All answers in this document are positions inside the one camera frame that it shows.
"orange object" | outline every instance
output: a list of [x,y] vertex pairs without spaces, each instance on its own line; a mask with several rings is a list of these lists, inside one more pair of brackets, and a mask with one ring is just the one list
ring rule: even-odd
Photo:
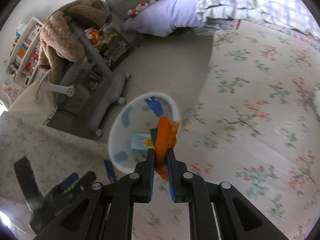
[[178,128],[178,121],[170,121],[165,116],[160,117],[155,145],[155,170],[166,181],[168,181],[167,150],[176,145]]

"floral bedsheet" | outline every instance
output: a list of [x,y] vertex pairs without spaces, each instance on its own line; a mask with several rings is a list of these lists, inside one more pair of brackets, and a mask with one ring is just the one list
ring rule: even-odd
[[[320,123],[312,91],[320,52],[291,30],[242,21],[215,33],[209,74],[175,147],[206,181],[232,183],[290,240],[320,215]],[[189,239],[188,207],[155,175],[148,205],[134,208],[132,239]]]

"stuffed toy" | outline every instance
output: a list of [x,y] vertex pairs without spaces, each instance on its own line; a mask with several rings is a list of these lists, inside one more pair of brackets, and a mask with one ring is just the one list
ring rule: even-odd
[[139,3],[138,6],[135,8],[135,10],[128,11],[128,16],[130,18],[135,18],[140,12],[142,12],[148,6],[149,4],[146,2]]

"gray floor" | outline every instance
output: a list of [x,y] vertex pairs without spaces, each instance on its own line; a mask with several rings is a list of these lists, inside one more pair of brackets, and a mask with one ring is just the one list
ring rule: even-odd
[[[132,74],[124,87],[127,101],[151,91],[171,96],[187,114],[196,103],[207,74],[211,40],[201,40],[191,32],[180,36],[148,36],[115,71]],[[104,133],[98,140],[107,143],[111,126],[123,106],[110,106],[102,122]]]

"bookshelf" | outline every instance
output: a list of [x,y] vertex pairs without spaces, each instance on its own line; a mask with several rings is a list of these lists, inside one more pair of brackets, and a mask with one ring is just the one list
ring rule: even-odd
[[[10,71],[10,73],[12,71],[15,72],[13,75],[13,80],[22,87],[28,87],[36,76],[36,72],[38,70],[37,60],[33,61],[33,71],[30,75],[25,75],[23,72],[25,71],[26,67],[30,65],[29,62],[32,61],[32,55],[34,55],[38,47],[38,43],[40,41],[40,31],[43,25],[44,23],[39,19],[32,17],[25,27],[23,33],[20,34],[20,37],[18,38],[18,41],[16,42],[16,45],[14,46],[11,56],[8,60],[7,70]],[[36,33],[33,31],[35,27],[39,29]],[[19,57],[22,48],[25,49],[25,52],[23,57]],[[20,60],[20,65],[17,64],[17,58]]]

